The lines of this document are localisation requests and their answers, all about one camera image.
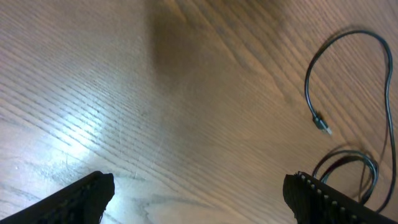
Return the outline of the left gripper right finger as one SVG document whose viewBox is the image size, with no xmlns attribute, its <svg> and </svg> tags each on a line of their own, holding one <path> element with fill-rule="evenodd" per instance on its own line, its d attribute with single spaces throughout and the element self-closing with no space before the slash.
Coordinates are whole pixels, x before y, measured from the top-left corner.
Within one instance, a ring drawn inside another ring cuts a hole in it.
<svg viewBox="0 0 398 224">
<path fill-rule="evenodd" d="M 305 172 L 285 176 L 283 196 L 300 224 L 397 224 Z"/>
</svg>

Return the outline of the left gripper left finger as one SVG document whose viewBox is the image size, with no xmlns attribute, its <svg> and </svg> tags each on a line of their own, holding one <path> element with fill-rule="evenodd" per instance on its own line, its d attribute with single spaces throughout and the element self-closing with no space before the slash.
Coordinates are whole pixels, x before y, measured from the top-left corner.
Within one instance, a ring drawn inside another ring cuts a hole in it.
<svg viewBox="0 0 398 224">
<path fill-rule="evenodd" d="M 2 219 L 1 223 L 99 224 L 114 192 L 113 174 L 95 171 L 28 208 Z"/>
</svg>

